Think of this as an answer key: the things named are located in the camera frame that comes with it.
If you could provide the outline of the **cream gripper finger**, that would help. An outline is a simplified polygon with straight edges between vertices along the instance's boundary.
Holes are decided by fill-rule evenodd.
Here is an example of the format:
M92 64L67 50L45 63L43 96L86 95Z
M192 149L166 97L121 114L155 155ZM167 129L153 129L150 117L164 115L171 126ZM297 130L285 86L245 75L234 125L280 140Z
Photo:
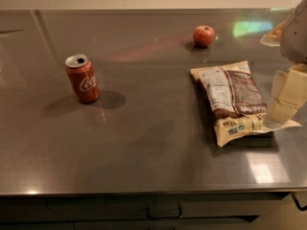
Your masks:
M285 71L277 70L272 82L267 118L281 124L286 123L306 102L307 65L299 63Z

